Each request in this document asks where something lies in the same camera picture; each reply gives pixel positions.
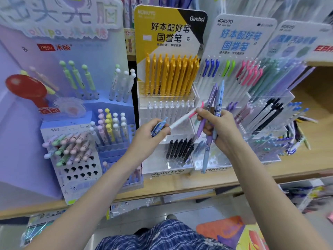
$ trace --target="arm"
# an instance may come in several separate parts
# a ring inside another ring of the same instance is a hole
[[[202,109],[197,111],[199,120],[205,118],[215,126],[219,135],[215,143],[230,160],[269,249],[331,249],[243,140],[232,114],[222,111],[219,118]],[[211,130],[210,125],[204,128],[207,135]]]
[[[146,159],[170,132],[162,129],[151,137],[153,119],[141,126],[126,153],[79,200],[38,235],[26,250],[84,249],[99,221],[105,216],[127,177]]]

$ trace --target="blue pen clip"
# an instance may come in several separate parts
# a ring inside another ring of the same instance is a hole
[[[163,126],[165,125],[166,121],[167,121],[167,118],[166,117],[163,121],[159,122],[155,127],[154,129],[152,130],[151,132],[151,135],[152,137],[155,137],[159,132],[160,130],[162,130]]]
[[[206,73],[207,73],[208,67],[209,67],[209,59],[206,59],[206,66],[205,66],[205,69],[203,70],[202,77],[205,77],[205,76],[206,76]]]
[[[220,65],[220,61],[217,59],[216,60],[216,65],[215,65],[215,70],[214,70],[213,75],[212,75],[213,78],[215,77],[215,74],[217,72],[217,69],[219,68],[219,65]]]
[[[214,60],[213,60],[213,59],[210,59],[210,63],[211,63],[211,66],[210,66],[210,69],[209,69],[209,72],[208,72],[208,77],[210,77],[211,72],[212,72],[213,69],[214,69]]]

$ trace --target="person's left hand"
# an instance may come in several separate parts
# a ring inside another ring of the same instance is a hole
[[[138,163],[142,163],[154,152],[157,145],[166,137],[171,134],[171,129],[168,124],[165,124],[163,129],[155,136],[152,137],[151,132],[154,127],[162,120],[154,118],[148,123],[142,125],[137,129],[126,154],[133,156]]]

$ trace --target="hand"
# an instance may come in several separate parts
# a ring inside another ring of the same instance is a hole
[[[217,139],[215,141],[216,146],[227,156],[232,153],[232,149],[239,142],[244,142],[242,135],[240,134],[233,115],[226,110],[221,111],[221,117],[214,116],[207,110],[197,108],[197,119],[201,121],[206,119],[206,125],[203,132],[210,136],[213,134],[213,129],[217,132]]]
[[[171,129],[168,124],[165,124],[163,129],[155,136],[152,137],[151,132],[154,127],[162,120],[154,118],[148,123],[142,125],[137,129],[126,154],[138,159],[142,163],[154,152],[157,145],[167,136],[171,134]]]

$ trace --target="black pen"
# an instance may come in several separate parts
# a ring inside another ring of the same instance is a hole
[[[176,139],[176,141],[175,141],[174,144],[173,144],[173,148],[172,148],[172,151],[171,151],[170,159],[173,158],[173,156],[174,156],[174,154],[175,154],[177,148],[178,148],[178,139]]]
[[[194,150],[194,144],[191,145],[191,147],[189,148],[188,152],[185,155],[185,158],[184,158],[183,162],[187,161],[187,159],[189,158],[189,156],[191,155],[191,153],[193,152],[193,150]]]
[[[180,157],[183,154],[183,152],[184,152],[184,150],[186,148],[186,145],[187,145],[187,139],[185,139],[185,141],[183,142],[183,145],[181,146],[181,151],[179,152],[179,156],[178,157]]]
[[[183,146],[183,139],[181,139],[181,141],[179,142],[178,144],[178,147],[177,147],[177,150],[176,150],[176,153],[174,154],[174,157],[177,158],[179,152],[181,151],[181,147]]]
[[[172,148],[173,148],[173,141],[171,140],[170,143],[169,143],[167,154],[166,154],[167,159],[169,158],[169,155],[171,153]]]
[[[185,150],[182,154],[182,157],[184,157],[187,154],[187,151],[189,150],[190,146],[192,145],[192,139],[189,140],[189,142],[187,143]]]

